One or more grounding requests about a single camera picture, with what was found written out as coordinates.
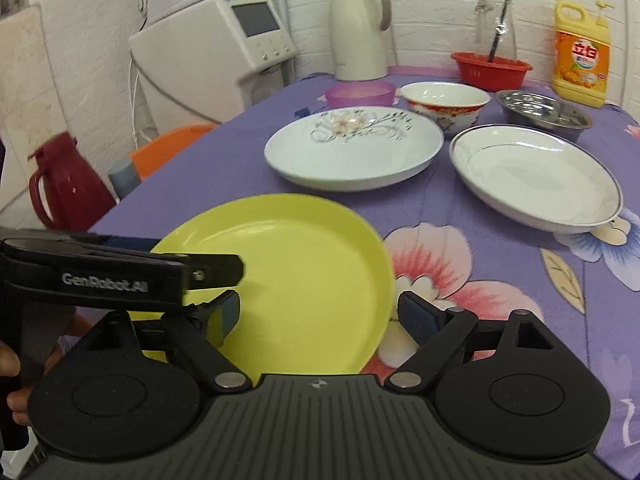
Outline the person's left hand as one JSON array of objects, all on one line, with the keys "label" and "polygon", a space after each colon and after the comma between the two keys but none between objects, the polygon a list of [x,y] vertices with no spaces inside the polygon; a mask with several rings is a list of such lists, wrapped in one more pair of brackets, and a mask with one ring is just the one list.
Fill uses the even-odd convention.
[{"label": "person's left hand", "polygon": [[1,344],[0,358],[1,377],[8,378],[10,383],[9,391],[6,394],[6,406],[17,425],[29,426],[30,417],[27,410],[32,387],[22,385],[20,359],[6,344]]}]

